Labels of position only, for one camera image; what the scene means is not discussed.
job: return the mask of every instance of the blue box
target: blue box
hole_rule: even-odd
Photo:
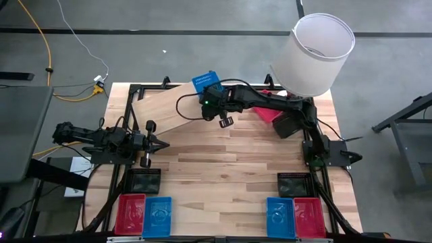
[[[214,71],[208,72],[204,75],[201,75],[201,76],[198,76],[198,77],[195,77],[192,79],[192,83],[195,86],[196,92],[202,92],[204,87],[212,85],[218,81],[219,81],[219,78],[217,77],[217,74]],[[220,83],[215,84],[213,88],[216,88],[217,90],[220,90],[220,91],[223,90],[223,87]]]
[[[267,198],[267,236],[296,238],[294,202],[291,198]]]
[[[171,234],[172,199],[170,196],[146,198],[142,237],[169,237]]]

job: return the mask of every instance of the gray floor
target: gray floor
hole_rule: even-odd
[[[65,28],[54,0],[24,3],[43,28]],[[62,0],[74,28],[148,30],[284,30],[297,19],[294,0]],[[432,32],[429,0],[304,0],[307,14],[340,17],[358,32]],[[32,23],[15,1],[0,12],[0,26]],[[82,36],[90,50],[110,66],[112,82],[175,82],[215,70],[222,78],[262,82],[283,45],[282,36]],[[104,67],[70,35],[48,35],[53,52],[54,85],[90,82]],[[45,85],[47,54],[37,34],[0,34],[0,70],[33,72],[30,82]],[[389,232],[395,238],[431,241],[431,197],[395,198],[393,190],[412,183],[389,130],[370,127],[414,98],[432,91],[430,38],[358,38],[331,91],[344,137],[364,136],[348,146],[364,159],[353,166],[354,189],[363,230]],[[75,94],[82,87],[58,88]],[[54,127],[71,121],[96,128],[107,98],[83,103],[53,99],[37,151],[49,148]],[[54,157],[74,155],[62,150]]]

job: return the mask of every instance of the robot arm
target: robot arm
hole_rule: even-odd
[[[262,107],[285,111],[289,113],[297,126],[306,130],[313,141],[313,152],[316,156],[326,158],[328,156],[328,142],[326,136],[322,136],[317,125],[317,108],[311,99],[299,99],[282,97],[274,94],[262,94],[250,86],[233,85],[225,87],[222,91],[208,86],[204,88],[200,98],[202,105],[202,117],[211,121],[219,115],[219,125],[226,128],[234,123],[232,117],[227,117],[228,112],[243,112],[243,109]]]
[[[92,155],[91,163],[96,164],[122,164],[134,163],[136,153],[144,151],[145,155],[140,162],[141,167],[150,167],[149,154],[169,146],[168,143],[160,141],[153,135],[156,130],[154,121],[146,123],[147,135],[137,131],[127,131],[121,127],[112,127],[97,130],[77,128],[70,122],[58,124],[54,134],[54,143],[82,142],[91,144],[92,147],[84,147],[83,151]]]

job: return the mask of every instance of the lamp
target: lamp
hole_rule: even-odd
[[[304,16],[271,64],[273,77],[294,95],[321,95],[330,89],[354,44],[354,33],[339,18],[326,13]]]

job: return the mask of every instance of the white paper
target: white paper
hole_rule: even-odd
[[[78,175],[89,177],[91,173],[92,164],[90,161],[86,160],[83,157],[73,157],[72,158],[72,164],[70,165],[70,172],[75,172]],[[66,188],[65,190],[65,197],[77,197],[77,196],[84,196],[84,191],[77,190],[73,188]]]

